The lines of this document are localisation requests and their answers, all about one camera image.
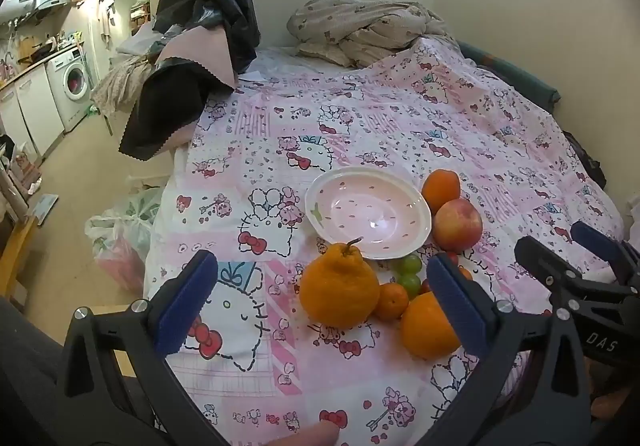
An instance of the bedsheet pattern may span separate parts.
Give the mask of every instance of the bedsheet pattern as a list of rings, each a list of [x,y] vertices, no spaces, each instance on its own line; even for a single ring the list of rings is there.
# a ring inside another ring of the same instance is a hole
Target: bedsheet pattern
[[[220,263],[218,285],[168,361],[234,445],[319,419],[341,428],[342,446],[413,444],[476,359],[463,349],[434,363],[414,359],[396,325],[374,319],[350,331],[308,320],[298,282],[326,242],[306,220],[307,186],[346,165],[377,166],[417,187],[434,169],[455,170],[484,222],[461,265],[493,298],[533,313],[549,308],[547,292],[515,263],[517,239],[533,235],[586,271],[602,263],[572,242],[571,224],[620,238],[620,215],[549,114],[441,40],[420,39],[357,72],[265,78],[210,102],[164,192],[146,294],[198,249]],[[429,240],[418,253],[426,262],[437,251]],[[388,264],[376,267],[380,282],[392,279]]]

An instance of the hello kitty print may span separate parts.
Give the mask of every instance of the hello kitty print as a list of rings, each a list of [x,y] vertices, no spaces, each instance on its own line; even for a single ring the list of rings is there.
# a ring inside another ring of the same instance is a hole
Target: hello kitty print
[[[519,237],[533,235],[586,271],[601,263],[572,241],[573,222],[622,236],[619,214],[553,118],[434,38],[357,72],[242,81],[227,99],[210,99],[175,163],[145,295],[199,249],[217,256],[219,281],[168,363],[234,446],[318,420],[340,427],[343,446],[414,444],[476,366],[462,349],[414,360],[396,326],[373,318],[339,330],[306,317],[300,280],[328,243],[306,220],[304,198],[322,173],[371,166],[420,187],[434,169],[455,170],[484,222],[460,264],[493,299],[525,312],[549,304],[514,261]],[[429,240],[417,254],[426,264],[438,251]],[[381,283],[395,281],[387,263],[373,266]],[[516,358],[503,396],[525,364],[526,355]]]

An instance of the white cabinet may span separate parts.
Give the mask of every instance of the white cabinet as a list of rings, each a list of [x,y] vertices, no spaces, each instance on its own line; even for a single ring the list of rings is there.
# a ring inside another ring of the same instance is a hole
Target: white cabinet
[[[15,91],[36,150],[44,157],[65,129],[49,87],[44,65],[16,80]]]
[[[20,109],[20,103],[18,103],[18,95],[15,93],[15,87],[5,87],[0,91],[0,118],[2,118],[2,124],[7,136],[9,136],[15,143],[16,147],[20,147],[21,144],[26,143],[25,150],[29,156],[31,163],[35,163],[38,154],[33,147],[31,136],[27,129],[27,125],[22,117],[22,110]]]

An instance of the metal screw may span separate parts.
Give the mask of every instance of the metal screw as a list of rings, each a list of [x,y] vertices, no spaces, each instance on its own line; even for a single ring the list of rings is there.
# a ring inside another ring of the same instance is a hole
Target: metal screw
[[[564,307],[561,307],[556,311],[556,316],[564,321],[567,321],[569,318],[571,318],[571,314],[569,314],[569,311],[567,311],[567,309],[565,309]]]
[[[495,303],[495,306],[498,308],[498,311],[500,312],[509,313],[513,311],[513,303],[511,303],[508,300],[498,300]]]
[[[145,312],[147,307],[149,307],[149,302],[146,300],[136,300],[131,304],[133,312]]]
[[[86,318],[88,314],[89,314],[89,309],[87,309],[86,307],[81,307],[80,309],[76,309],[76,311],[74,312],[74,318],[76,320],[82,320]]]

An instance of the hanging clothes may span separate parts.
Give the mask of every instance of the hanging clothes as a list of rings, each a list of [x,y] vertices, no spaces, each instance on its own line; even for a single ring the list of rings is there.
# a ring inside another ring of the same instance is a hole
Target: hanging clothes
[[[107,48],[111,44],[111,26],[115,26],[116,0],[98,0],[98,22],[100,22],[100,38]]]

